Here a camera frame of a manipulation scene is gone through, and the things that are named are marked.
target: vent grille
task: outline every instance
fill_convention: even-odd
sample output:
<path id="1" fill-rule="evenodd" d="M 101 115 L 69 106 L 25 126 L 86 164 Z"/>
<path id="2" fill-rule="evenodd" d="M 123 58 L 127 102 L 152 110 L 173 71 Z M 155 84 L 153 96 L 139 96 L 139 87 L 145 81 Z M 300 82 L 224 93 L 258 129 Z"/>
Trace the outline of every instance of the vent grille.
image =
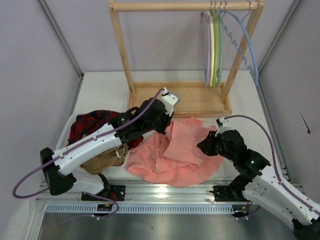
<path id="1" fill-rule="evenodd" d="M 119 204 L 119 214 L 233 214 L 231 204 Z M 98 211 L 98 204 L 50 203 L 47 213 L 109 213 Z"/>

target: wooden rack base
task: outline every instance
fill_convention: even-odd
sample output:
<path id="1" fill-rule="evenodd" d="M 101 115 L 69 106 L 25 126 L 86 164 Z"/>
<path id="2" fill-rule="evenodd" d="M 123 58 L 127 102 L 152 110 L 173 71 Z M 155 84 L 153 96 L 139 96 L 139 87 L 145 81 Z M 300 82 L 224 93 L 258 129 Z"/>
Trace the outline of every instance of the wooden rack base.
<path id="1" fill-rule="evenodd" d="M 130 95 L 129 108 L 137 107 L 143 101 L 152 98 L 160 88 L 166 87 L 170 93 L 180 96 L 179 104 L 174 108 L 174 118 L 219 118 L 231 115 L 229 96 L 222 101 L 220 87 L 205 87 L 204 82 L 135 82 L 136 98 Z"/>

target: white table surface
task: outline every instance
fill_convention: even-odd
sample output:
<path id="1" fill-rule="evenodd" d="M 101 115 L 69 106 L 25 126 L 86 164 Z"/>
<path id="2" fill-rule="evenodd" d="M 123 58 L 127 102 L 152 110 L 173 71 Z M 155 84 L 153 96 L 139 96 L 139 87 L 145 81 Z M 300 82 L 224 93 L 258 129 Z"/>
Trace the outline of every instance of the white table surface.
<path id="1" fill-rule="evenodd" d="M 229 71 L 222 71 L 222 79 L 227 79 Z M 135 81 L 196 81 L 203 79 L 203 71 L 142 71 L 133 72 Z M 232 115 L 247 115 L 259 121 L 266 129 L 267 122 L 262 110 L 258 93 L 249 71 L 239 71 L 229 93 Z M 129 88 L 124 72 L 87 72 L 84 75 L 74 112 L 83 114 L 94 110 L 111 110 L 125 112 L 128 107 Z M 204 127 L 216 125 L 214 118 L 201 118 Z M 253 122 L 243 118 L 230 120 L 237 129 L 248 148 L 261 153 L 272 164 L 270 144 L 263 131 Z M 137 180 L 137 176 L 125 170 L 129 154 L 120 167 L 109 167 L 103 171 L 108 179 Z M 210 180 L 234 178 L 239 173 L 232 163 L 225 159 L 219 170 Z"/>

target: white wall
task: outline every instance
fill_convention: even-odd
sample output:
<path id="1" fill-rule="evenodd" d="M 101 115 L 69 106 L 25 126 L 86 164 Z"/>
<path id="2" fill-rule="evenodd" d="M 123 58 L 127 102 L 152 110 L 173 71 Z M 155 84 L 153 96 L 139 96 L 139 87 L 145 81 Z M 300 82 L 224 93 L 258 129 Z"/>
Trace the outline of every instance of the white wall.
<path id="1" fill-rule="evenodd" d="M 265 0 L 264 10 L 252 37 L 259 63 L 292 2 Z M 47 3 L 83 72 L 123 71 L 107 0 L 47 0 Z M 246 13 L 237 12 L 241 20 Z M 200 12 L 120 12 L 119 16 L 132 70 L 204 68 Z M 240 42 L 242 30 L 238 23 L 227 14 L 224 21 Z M 224 42 L 223 66 L 229 70 L 236 50 L 226 35 Z"/>
<path id="2" fill-rule="evenodd" d="M 304 1 L 261 75 L 293 180 L 320 203 L 320 1 Z M 303 116 L 310 134 L 301 117 Z"/>
<path id="3" fill-rule="evenodd" d="M 68 119 L 79 78 L 35 0 L 0 3 L 0 237 L 21 200 L 12 189 L 40 166 Z M 18 193 L 36 192 L 42 173 Z"/>

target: wooden post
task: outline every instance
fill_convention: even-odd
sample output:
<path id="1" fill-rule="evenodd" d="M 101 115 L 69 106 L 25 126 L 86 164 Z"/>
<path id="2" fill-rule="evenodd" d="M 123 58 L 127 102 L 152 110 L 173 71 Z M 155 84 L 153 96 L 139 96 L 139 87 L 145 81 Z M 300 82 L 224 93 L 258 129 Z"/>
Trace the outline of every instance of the wooden post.
<path id="1" fill-rule="evenodd" d="M 112 20 L 112 24 L 113 24 L 113 28 L 114 28 L 114 33 L 116 36 L 116 41 L 117 41 L 118 47 L 119 47 L 119 52 L 120 52 L 120 56 L 121 56 L 121 60 L 122 60 L 123 68 L 124 68 L 126 81 L 128 83 L 129 90 L 130 90 L 130 95 L 135 100 L 137 97 L 137 93 L 136 93 L 135 84 L 134 84 L 134 81 L 133 81 L 132 75 L 131 75 L 130 65 L 129 65 L 129 61 L 128 61 L 128 55 L 127 55 L 124 35 L 122 33 L 122 29 L 121 29 L 121 25 L 120 25 L 119 15 L 118 15 L 118 12 L 115 11 L 115 1 L 114 0 L 109 1 L 109 10 L 110 10 L 111 20 Z"/>
<path id="2" fill-rule="evenodd" d="M 257 25 L 258 20 L 260 18 L 261 12 L 264 9 L 265 0 L 257 0 L 257 3 L 258 3 L 258 8 L 251 12 L 250 18 L 249 18 L 248 23 L 246 25 L 246 30 L 247 30 L 250 38 L 252 37 L 252 35 L 255 31 L 255 28 L 256 28 L 256 25 Z M 244 34 L 241 39 L 239 48 L 242 49 L 242 55 L 244 56 L 246 53 L 246 50 L 248 48 L 248 42 L 247 42 L 246 36 Z M 234 80 L 236 78 L 236 75 L 237 75 L 237 72 L 240 68 L 241 63 L 242 63 L 242 59 L 240 57 L 240 53 L 237 52 L 235 55 L 235 58 L 233 60 L 233 64 L 232 64 L 229 76 L 226 80 L 225 86 L 222 89 L 222 102 L 223 103 L 225 103 L 227 100 L 227 96 L 230 92 L 232 84 L 234 83 Z"/>

